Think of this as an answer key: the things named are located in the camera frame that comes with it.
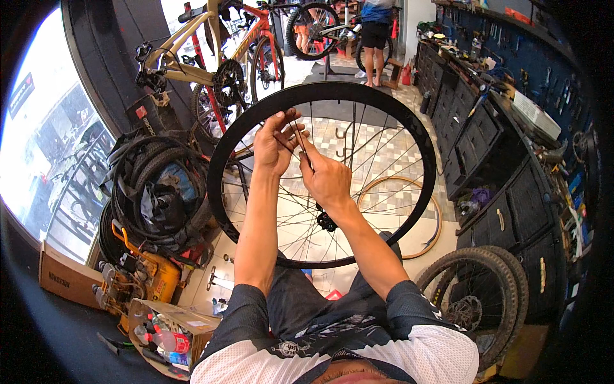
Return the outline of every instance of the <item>floor mat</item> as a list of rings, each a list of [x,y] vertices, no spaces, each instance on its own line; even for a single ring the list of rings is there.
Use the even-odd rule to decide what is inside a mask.
[[[331,81],[346,81],[360,84],[366,79],[356,79],[354,77],[354,74],[358,71],[357,68],[332,66],[330,69],[338,73],[327,76],[327,79]],[[324,72],[323,65],[315,64],[313,68],[311,68],[311,72],[313,74],[307,76],[305,81],[303,81],[303,84],[324,81],[324,75],[320,74],[320,72]],[[388,80],[388,77],[383,74],[382,80]],[[392,96],[392,91],[388,87],[379,87],[376,89]],[[346,122],[356,121],[359,123],[362,121],[363,124],[372,125],[375,127],[397,126],[397,121],[395,119],[387,116],[386,113],[380,111],[379,109],[375,109],[370,106],[365,107],[364,104],[358,103],[356,104],[356,109],[354,109],[354,103],[350,101],[316,101],[311,103],[311,108],[309,107],[309,104],[301,104],[297,106],[297,109],[303,114],[303,116],[312,116],[313,114],[313,117],[322,117]]]

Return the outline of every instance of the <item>hand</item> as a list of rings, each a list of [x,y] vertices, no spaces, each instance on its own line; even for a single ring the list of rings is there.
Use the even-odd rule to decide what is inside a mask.
[[[308,131],[303,131],[305,125],[296,122],[282,131],[286,124],[299,117],[301,113],[290,108],[285,113],[279,111],[266,120],[264,127],[258,130],[254,138],[254,171],[258,169],[278,178],[286,172],[292,153],[298,146],[295,130],[298,129],[304,138],[309,136]]]
[[[313,170],[309,167],[305,153],[300,152],[298,155],[301,159],[303,184],[335,221],[336,217],[347,213],[348,209],[356,208],[349,195],[352,171],[346,165],[320,154],[308,140],[304,141],[304,145]]]

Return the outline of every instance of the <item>glass storefront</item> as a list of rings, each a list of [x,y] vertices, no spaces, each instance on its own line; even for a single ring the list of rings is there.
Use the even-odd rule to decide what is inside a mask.
[[[84,92],[58,8],[40,25],[4,111],[0,195],[38,240],[85,263],[115,139]]]

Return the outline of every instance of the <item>beige bicycle frame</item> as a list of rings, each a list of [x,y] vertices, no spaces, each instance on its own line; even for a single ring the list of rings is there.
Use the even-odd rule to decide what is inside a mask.
[[[147,73],[166,69],[165,77],[213,86],[213,73],[192,65],[178,63],[175,60],[177,51],[186,40],[194,34],[198,27],[208,22],[211,36],[213,36],[214,51],[217,52],[216,64],[219,67],[222,61],[222,48],[220,46],[220,21],[217,14],[218,0],[207,0],[207,12],[187,22],[179,31],[175,32],[167,41],[155,49],[145,60],[144,68]]]

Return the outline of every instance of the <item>man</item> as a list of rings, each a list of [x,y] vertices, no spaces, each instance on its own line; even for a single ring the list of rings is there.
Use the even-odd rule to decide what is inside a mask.
[[[367,72],[365,85],[371,88],[374,85],[381,86],[384,46],[390,31],[394,2],[395,0],[365,0],[365,5],[362,7],[362,46],[365,47],[365,72]],[[373,78],[373,54],[376,57],[375,79]]]
[[[192,383],[471,383],[476,345],[409,280],[398,245],[388,247],[350,197],[350,169],[318,153],[307,131],[303,182],[360,271],[345,296],[328,301],[300,270],[275,266],[279,179],[305,126],[283,128],[298,117],[294,108],[279,112],[256,134],[235,288]]]

